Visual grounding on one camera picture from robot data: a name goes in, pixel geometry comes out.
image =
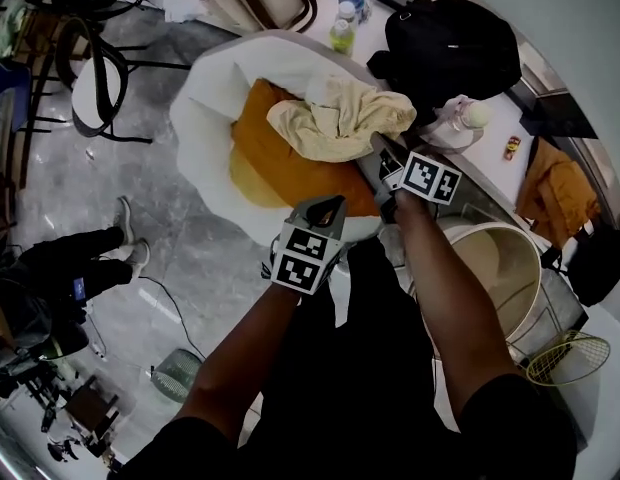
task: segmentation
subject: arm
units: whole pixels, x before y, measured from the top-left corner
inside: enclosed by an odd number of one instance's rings
[[[395,213],[417,298],[439,349],[450,405],[459,421],[470,397],[490,380],[517,373],[490,297],[454,252],[424,202],[397,193]]]
[[[272,370],[300,297],[270,285],[201,365],[175,419],[203,419],[236,445],[245,414]]]

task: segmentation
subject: orange pillow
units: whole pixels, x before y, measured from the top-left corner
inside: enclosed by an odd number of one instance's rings
[[[374,197],[354,162],[315,162],[303,158],[275,131],[266,116],[270,108],[292,94],[258,79],[232,127],[232,138],[255,171],[288,205],[319,196],[341,194],[348,202],[347,215],[379,215]]]

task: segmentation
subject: bottle cap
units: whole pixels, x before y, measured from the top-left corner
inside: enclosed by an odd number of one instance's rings
[[[357,10],[352,2],[341,2],[339,4],[339,17],[345,20],[349,20],[355,17]]]
[[[343,34],[344,32],[347,32],[349,28],[350,25],[348,25],[346,20],[337,20],[334,22],[334,30],[337,33]]]

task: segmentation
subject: small can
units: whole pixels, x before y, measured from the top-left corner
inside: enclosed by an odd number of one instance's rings
[[[519,137],[510,137],[508,143],[506,144],[506,150],[503,153],[503,158],[510,161],[512,157],[519,149],[519,144],[521,144],[521,139]]]

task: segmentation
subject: shoe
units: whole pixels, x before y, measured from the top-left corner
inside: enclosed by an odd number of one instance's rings
[[[130,203],[125,196],[121,196],[117,197],[116,205],[117,210],[114,214],[114,222],[112,225],[123,231],[123,243],[121,245],[132,245],[135,240],[134,231],[132,231],[132,226],[130,225],[130,215],[132,214]]]
[[[141,275],[141,271],[150,262],[150,245],[144,238],[139,240],[132,249],[132,254],[124,263],[132,267],[132,279]]]

